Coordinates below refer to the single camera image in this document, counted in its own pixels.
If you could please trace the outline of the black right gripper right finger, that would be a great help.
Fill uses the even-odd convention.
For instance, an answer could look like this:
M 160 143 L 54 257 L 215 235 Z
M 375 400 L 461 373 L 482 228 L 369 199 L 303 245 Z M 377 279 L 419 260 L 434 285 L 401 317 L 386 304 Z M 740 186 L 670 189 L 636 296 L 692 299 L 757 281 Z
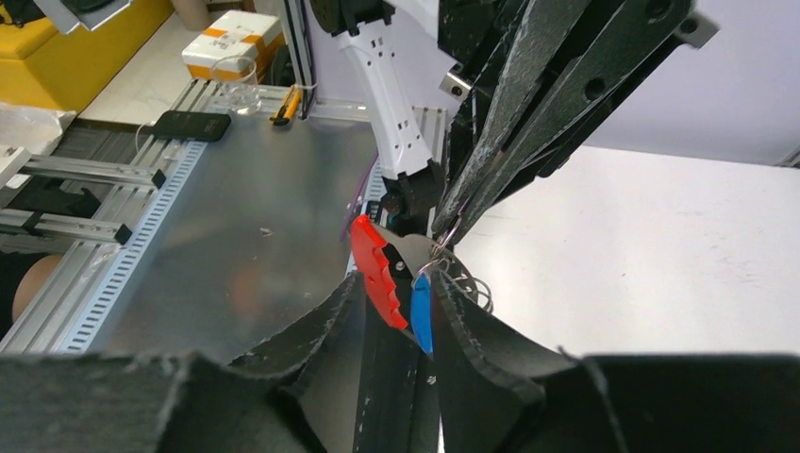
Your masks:
M 789 354 L 577 357 L 431 278 L 433 362 L 449 452 L 795 452 Z

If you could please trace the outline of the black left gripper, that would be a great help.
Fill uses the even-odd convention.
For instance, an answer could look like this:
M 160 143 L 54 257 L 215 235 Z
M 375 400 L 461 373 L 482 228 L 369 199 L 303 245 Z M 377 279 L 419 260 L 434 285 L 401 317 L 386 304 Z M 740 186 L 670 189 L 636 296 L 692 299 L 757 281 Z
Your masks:
M 438 45 L 467 83 L 433 230 L 461 240 L 552 175 L 682 45 L 719 27 L 692 1 L 444 1 Z

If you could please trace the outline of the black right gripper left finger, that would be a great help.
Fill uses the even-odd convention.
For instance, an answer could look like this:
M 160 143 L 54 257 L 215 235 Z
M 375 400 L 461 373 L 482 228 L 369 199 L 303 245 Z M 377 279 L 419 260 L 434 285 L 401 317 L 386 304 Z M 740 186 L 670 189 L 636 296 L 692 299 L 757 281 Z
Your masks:
M 5 452 L 348 452 L 363 277 L 236 358 L 5 355 Z

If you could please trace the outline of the metal key holder red handle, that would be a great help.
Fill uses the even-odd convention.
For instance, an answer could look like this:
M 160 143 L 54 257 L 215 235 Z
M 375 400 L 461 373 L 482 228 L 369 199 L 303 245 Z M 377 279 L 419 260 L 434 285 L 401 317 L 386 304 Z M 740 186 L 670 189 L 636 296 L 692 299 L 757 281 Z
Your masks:
M 368 215 L 350 227 L 351 252 L 363 274 L 366 293 L 389 326 L 411 334 L 411 294 L 415 280 L 436 268 L 445 271 L 480 308 L 493 310 L 489 286 L 474 277 L 456 255 L 421 234 L 399 236 Z

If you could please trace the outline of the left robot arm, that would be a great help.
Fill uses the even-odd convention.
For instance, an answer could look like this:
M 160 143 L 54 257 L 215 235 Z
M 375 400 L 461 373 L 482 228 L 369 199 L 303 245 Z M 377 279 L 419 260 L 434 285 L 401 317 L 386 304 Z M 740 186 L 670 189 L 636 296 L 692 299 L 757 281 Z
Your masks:
M 350 60 L 395 232 L 458 243 L 498 202 L 551 176 L 660 64 L 719 27 L 692 1 L 315 1 Z M 458 110 L 441 158 L 397 73 L 398 12 L 454 60 Z

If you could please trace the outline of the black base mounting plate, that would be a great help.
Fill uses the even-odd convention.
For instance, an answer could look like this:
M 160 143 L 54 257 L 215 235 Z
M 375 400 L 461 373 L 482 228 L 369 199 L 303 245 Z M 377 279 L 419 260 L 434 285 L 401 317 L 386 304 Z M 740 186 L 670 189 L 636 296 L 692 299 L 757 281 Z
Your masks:
M 354 452 L 437 452 L 440 413 L 430 359 L 370 302 L 354 424 Z

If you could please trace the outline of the black smartphone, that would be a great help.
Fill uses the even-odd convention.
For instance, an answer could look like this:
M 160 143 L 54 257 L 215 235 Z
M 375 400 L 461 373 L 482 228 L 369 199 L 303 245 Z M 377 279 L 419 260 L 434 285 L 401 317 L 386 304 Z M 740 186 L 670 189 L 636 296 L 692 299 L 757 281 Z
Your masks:
M 215 143 L 226 134 L 232 118 L 227 113 L 167 110 L 151 128 L 151 134 L 160 140 L 196 141 Z

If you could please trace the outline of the yellow utility knife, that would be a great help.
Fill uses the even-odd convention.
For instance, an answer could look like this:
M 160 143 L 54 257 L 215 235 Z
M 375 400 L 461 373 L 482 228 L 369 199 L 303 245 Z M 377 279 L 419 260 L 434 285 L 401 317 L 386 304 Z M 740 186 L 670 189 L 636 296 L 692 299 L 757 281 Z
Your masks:
M 272 126 L 287 126 L 294 117 L 303 97 L 303 90 L 292 85 L 284 97 L 281 106 L 270 118 Z

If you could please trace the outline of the clear glass cup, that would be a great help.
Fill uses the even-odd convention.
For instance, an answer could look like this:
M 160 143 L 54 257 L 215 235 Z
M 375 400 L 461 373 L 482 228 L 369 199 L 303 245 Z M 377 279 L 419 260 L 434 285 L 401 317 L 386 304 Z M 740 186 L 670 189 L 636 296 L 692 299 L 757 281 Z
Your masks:
M 232 56 L 217 60 L 210 68 L 211 77 L 218 82 L 228 108 L 239 115 L 260 110 L 258 66 L 247 56 Z

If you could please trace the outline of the white orange box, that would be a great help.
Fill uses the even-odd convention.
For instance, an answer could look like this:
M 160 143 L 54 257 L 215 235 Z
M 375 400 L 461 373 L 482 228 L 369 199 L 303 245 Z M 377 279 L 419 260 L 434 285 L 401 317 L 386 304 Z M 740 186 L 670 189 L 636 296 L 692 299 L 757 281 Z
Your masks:
M 231 79 L 237 69 L 244 75 L 256 66 L 261 79 L 285 43 L 277 16 L 229 10 L 196 36 L 181 57 L 192 78 Z

